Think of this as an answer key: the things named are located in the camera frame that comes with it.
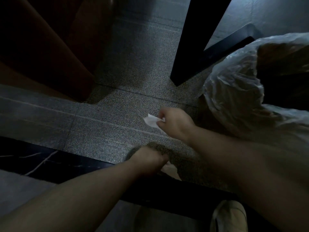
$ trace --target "floor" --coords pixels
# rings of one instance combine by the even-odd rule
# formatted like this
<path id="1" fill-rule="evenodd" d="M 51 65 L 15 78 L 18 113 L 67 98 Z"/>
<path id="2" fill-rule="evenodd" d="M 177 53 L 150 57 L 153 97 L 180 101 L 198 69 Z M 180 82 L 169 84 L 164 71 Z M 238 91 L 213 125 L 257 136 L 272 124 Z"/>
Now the floor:
<path id="1" fill-rule="evenodd" d="M 112 163 L 123 161 L 133 146 L 155 141 L 173 150 L 172 162 L 184 180 L 226 189 L 193 150 L 142 119 L 156 115 L 161 105 L 197 115 L 211 67 L 179 87 L 169 80 L 189 1 L 129 0 L 114 24 L 88 103 L 0 85 L 0 135 Z M 308 8 L 309 0 L 232 0 L 207 47 L 247 23 L 264 36 L 309 31 Z"/>

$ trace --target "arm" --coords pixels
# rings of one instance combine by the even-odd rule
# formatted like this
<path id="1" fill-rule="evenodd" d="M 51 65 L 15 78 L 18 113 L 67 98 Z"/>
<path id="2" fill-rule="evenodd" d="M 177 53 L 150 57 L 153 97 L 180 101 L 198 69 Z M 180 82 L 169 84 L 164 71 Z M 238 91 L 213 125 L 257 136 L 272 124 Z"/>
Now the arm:
<path id="1" fill-rule="evenodd" d="M 166 155 L 148 147 L 128 161 L 64 182 L 0 220 L 0 231 L 95 231 L 139 177 L 158 172 Z"/>
<path id="2" fill-rule="evenodd" d="M 191 146 L 234 187 L 235 192 L 281 230 L 308 227 L 308 169 L 297 155 L 271 146 L 247 142 L 196 127 L 183 110 L 162 108 L 158 126 Z"/>

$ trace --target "white sneaker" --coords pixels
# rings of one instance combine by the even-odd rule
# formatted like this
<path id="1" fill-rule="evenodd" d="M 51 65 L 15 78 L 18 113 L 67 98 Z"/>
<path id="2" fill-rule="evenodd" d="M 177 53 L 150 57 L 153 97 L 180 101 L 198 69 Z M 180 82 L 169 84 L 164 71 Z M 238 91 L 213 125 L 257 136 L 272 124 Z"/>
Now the white sneaker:
<path id="1" fill-rule="evenodd" d="M 210 232 L 248 232 L 247 215 L 241 203 L 223 200 L 211 219 Z"/>

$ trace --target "black table leg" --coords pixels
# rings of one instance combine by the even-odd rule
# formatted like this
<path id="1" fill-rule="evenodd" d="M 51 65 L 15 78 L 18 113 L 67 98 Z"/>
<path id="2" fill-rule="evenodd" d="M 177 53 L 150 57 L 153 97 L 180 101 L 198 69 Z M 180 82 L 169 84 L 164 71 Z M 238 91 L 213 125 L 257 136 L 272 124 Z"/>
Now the black table leg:
<path id="1" fill-rule="evenodd" d="M 252 24 L 248 24 L 204 50 L 230 2 L 191 0 L 171 72 L 171 80 L 176 86 L 227 54 L 262 37 Z"/>

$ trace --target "clear plastic bag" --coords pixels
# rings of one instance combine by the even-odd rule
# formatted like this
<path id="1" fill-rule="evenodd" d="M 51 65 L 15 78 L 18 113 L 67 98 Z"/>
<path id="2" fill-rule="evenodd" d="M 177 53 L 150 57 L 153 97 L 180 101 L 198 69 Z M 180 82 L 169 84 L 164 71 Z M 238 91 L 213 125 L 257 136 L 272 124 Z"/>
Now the clear plastic bag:
<path id="1" fill-rule="evenodd" d="M 209 109 L 235 136 L 308 155 L 309 112 L 263 104 L 257 66 L 278 81 L 308 73 L 309 33 L 261 38 L 227 56 L 203 86 Z"/>

